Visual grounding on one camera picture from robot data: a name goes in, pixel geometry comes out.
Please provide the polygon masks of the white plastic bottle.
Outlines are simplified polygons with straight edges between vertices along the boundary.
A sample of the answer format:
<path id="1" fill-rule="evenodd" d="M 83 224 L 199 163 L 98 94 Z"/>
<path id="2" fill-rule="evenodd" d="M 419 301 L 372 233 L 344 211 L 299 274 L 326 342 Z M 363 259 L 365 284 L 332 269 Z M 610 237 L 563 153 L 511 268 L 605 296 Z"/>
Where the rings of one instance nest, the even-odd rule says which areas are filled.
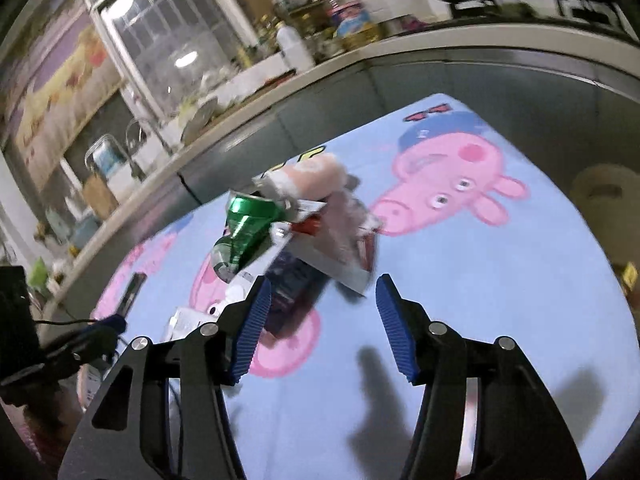
<path id="1" fill-rule="evenodd" d="M 298 31 L 285 22 L 277 24 L 276 40 L 288 63 L 297 73 L 306 73 L 316 66 L 314 58 L 307 49 L 306 42 Z"/>

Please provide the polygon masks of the blue snack bag on counter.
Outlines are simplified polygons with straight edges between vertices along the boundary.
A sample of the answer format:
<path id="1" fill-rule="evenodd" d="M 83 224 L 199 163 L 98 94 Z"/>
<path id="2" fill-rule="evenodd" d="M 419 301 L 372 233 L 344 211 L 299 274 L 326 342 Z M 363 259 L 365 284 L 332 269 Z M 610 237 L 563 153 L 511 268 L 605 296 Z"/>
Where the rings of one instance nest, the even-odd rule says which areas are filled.
<path id="1" fill-rule="evenodd" d="M 352 0 L 332 9 L 329 16 L 338 38 L 358 34 L 372 25 L 369 12 L 360 0 Z"/>

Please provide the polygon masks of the white red snack wrapper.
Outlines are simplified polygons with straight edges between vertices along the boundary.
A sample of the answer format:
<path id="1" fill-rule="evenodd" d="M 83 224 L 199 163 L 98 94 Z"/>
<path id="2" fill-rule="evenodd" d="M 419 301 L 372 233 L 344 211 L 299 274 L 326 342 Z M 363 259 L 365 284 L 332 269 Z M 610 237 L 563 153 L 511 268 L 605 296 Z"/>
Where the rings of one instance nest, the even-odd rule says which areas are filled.
<path id="1" fill-rule="evenodd" d="M 343 190 L 331 194 L 303 225 L 293 232 L 286 250 L 363 296 L 371 281 L 382 221 Z"/>

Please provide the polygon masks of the beige round trash bin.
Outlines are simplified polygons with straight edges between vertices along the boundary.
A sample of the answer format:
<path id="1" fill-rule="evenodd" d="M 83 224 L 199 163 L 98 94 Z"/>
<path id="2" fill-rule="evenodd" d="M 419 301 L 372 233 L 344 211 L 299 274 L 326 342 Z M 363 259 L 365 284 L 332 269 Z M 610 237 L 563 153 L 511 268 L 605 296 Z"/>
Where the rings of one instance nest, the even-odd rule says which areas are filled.
<path id="1" fill-rule="evenodd" d="M 639 174 L 597 164 L 574 179 L 570 199 L 588 224 L 623 285 L 639 292 Z"/>

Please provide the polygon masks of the crushed green can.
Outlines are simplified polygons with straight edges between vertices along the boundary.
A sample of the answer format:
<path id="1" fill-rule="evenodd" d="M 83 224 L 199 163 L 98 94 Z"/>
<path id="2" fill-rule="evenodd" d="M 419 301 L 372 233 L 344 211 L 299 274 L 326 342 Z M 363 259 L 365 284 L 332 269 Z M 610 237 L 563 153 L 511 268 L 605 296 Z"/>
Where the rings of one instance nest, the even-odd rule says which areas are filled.
<path id="1" fill-rule="evenodd" d="M 290 210 L 288 200 L 231 192 L 224 232 L 210 251 L 210 265 L 217 278 L 230 283 L 269 237 L 270 226 L 285 221 Z"/>

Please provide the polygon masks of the pink sausage wrapper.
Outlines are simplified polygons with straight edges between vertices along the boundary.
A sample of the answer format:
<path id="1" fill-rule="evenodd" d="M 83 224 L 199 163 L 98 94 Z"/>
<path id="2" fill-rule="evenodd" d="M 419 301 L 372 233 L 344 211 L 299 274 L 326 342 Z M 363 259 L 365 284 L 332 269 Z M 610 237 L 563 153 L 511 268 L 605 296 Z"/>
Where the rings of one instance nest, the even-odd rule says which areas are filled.
<path id="1" fill-rule="evenodd" d="M 323 200 L 341 191 L 348 175 L 343 164 L 331 153 L 311 156 L 284 165 L 254 179 L 254 185 L 270 200 Z"/>

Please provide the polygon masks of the dark blue drink carton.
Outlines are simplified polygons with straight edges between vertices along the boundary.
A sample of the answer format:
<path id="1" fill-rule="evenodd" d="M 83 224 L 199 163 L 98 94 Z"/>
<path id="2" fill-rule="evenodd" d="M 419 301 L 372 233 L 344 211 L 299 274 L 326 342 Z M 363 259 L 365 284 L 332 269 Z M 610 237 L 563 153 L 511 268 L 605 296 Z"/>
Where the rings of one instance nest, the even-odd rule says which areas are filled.
<path id="1" fill-rule="evenodd" d="M 329 278 L 286 250 L 271 263 L 266 278 L 271 284 L 271 307 L 265 330 L 283 339 L 303 323 Z"/>

